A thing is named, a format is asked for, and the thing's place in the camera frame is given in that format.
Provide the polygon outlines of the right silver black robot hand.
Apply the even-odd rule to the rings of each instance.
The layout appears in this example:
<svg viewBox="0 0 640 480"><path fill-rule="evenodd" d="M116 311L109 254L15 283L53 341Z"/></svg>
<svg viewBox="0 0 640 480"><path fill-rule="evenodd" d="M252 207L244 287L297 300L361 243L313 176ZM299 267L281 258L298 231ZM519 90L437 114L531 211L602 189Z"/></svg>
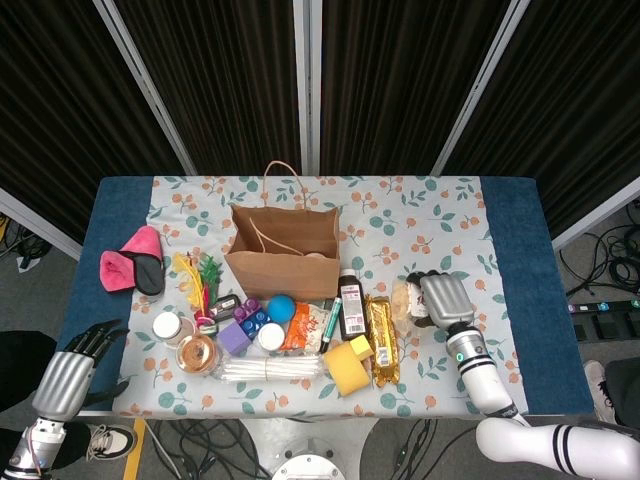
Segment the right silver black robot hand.
<svg viewBox="0 0 640 480"><path fill-rule="evenodd" d="M448 330L456 324L473 323L473 306L459 278L431 270L427 273L412 272L406 282L408 313L415 326L436 326Z"/></svg>

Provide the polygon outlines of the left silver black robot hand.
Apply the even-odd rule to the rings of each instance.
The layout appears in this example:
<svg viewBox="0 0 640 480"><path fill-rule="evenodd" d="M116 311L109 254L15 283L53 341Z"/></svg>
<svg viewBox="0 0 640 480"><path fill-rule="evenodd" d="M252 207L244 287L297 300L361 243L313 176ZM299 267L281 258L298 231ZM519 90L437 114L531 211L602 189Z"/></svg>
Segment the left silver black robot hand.
<svg viewBox="0 0 640 480"><path fill-rule="evenodd" d="M120 323L120 319L96 323L53 355L32 401L39 417L67 422L83 407L113 401L128 388L130 381L124 380L103 391L89 391L95 372L110 347L129 332L127 328L116 329Z"/></svg>

